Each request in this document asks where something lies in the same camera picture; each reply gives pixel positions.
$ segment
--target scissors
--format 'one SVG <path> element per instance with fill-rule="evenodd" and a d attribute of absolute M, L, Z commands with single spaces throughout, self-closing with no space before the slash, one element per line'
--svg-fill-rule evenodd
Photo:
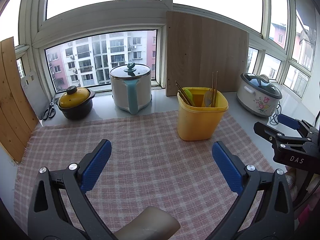
<path fill-rule="evenodd" d="M 43 112 L 42 114 L 42 120 L 47 120 L 48 118 L 51 119 L 56 115 L 56 109 L 54 109 L 54 99 L 55 99 L 55 95 L 52 98 L 51 103 L 49 104 L 49 107 Z"/>

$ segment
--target black clay pot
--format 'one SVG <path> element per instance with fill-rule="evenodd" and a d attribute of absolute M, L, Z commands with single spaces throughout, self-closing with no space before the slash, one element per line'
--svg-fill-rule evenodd
<path fill-rule="evenodd" d="M 70 120 L 79 120 L 82 118 L 85 118 L 91 111 L 92 109 L 92 98 L 94 98 L 94 96 L 96 95 L 96 92 L 87 89 L 90 93 L 89 97 L 82 102 L 81 104 L 79 104 L 78 106 L 74 106 L 71 108 L 61 108 L 58 105 L 58 108 L 63 112 L 63 115 L 70 119 Z"/>

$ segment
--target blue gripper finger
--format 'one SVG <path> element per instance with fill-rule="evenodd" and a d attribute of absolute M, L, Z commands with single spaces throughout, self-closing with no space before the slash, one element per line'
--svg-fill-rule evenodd
<path fill-rule="evenodd" d="M 300 125 L 297 120 L 285 115 L 285 114 L 279 114 L 278 122 L 284 124 L 285 126 L 290 127 L 291 129 L 297 130 L 300 128 Z"/>
<path fill-rule="evenodd" d="M 111 151 L 111 142 L 104 140 L 104 143 L 102 145 L 99 144 L 92 152 L 92 154 L 95 153 L 95 156 L 82 173 L 80 189 L 84 194 L 93 189 L 104 166 L 111 156 Z"/>
<path fill-rule="evenodd" d="M 218 165 L 221 173 L 223 174 L 224 179 L 229 185 L 231 191 L 238 193 L 240 195 L 243 191 L 243 176 L 242 172 L 244 171 L 244 164 L 239 158 L 236 159 L 238 162 L 237 165 L 243 168 L 240 171 L 235 163 L 233 162 L 233 156 L 225 145 L 219 141 L 215 142 L 212 146 L 212 157 Z"/>

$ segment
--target yellow plastic container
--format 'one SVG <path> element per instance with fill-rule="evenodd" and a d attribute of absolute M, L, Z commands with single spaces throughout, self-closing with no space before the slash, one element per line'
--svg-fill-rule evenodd
<path fill-rule="evenodd" d="M 216 107 L 205 107 L 204 94 L 209 88 L 186 87 L 193 95 L 196 107 L 187 105 L 178 96 L 178 134 L 182 140 L 197 141 L 209 139 L 224 113 L 229 109 L 226 98 L 217 91 Z"/>

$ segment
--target black knob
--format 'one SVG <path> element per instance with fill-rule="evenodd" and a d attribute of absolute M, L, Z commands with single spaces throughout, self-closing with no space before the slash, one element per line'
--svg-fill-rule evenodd
<path fill-rule="evenodd" d="M 67 88 L 67 94 L 68 94 L 68 95 L 72 95 L 72 94 L 74 94 L 75 92 L 77 92 L 77 87 L 76 87 L 76 86 L 71 86 L 71 87 L 68 87 L 68 88 Z"/>

